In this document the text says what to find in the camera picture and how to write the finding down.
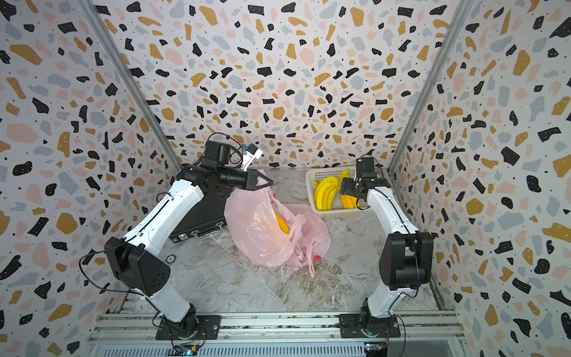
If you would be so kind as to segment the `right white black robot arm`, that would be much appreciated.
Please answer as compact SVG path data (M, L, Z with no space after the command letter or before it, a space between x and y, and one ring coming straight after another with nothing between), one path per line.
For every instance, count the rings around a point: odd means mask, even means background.
M364 300L357 325L366 336L388 337L398 327L395 308L431 280L434 238L407 218L389 181L378 176L374 158L359 158L355 168L355 177L342 181L341 192L365 202L386 236L379 260L381 282Z

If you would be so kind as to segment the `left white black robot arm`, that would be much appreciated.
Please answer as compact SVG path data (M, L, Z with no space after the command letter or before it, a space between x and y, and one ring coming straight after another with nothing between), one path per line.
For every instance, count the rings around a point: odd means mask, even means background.
M240 160L230 163L234 152ZM110 238L104 252L116 279L141 293L161 314L161 331L173 339L190 339L199 331L196 308L181 296L170 277L171 269L159 254L174 230L195 205L201 215L215 212L215 204L205 199L214 189L255 191L273 181L252 169L263 151L254 144L241 149L219 141L207 141L202 157L193 165L184 165L171 189L143 221L122 238Z

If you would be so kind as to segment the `pink plastic bag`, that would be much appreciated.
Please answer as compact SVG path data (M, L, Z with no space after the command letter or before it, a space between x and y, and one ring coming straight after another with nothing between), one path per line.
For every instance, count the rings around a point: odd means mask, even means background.
M275 214L290 228L284 234ZM281 202L270 188L236 189L225 204L225 219L234 245L252 262L269 269L309 269L323 260L331 245L325 222L307 204Z

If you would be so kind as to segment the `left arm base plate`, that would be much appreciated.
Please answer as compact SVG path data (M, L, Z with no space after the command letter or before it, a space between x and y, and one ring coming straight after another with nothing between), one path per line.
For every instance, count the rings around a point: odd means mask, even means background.
M196 315L191 313L178 323L169 321L162 316L156 333L156 340L172 340L177 343L216 340L221 322L221 315Z

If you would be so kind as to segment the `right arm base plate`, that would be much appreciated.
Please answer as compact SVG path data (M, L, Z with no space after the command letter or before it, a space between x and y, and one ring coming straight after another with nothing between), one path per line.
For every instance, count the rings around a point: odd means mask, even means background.
M359 314L340 314L338 317L340 333L343 339L396 339L401 336L399 323L395 316L373 318L365 312Z

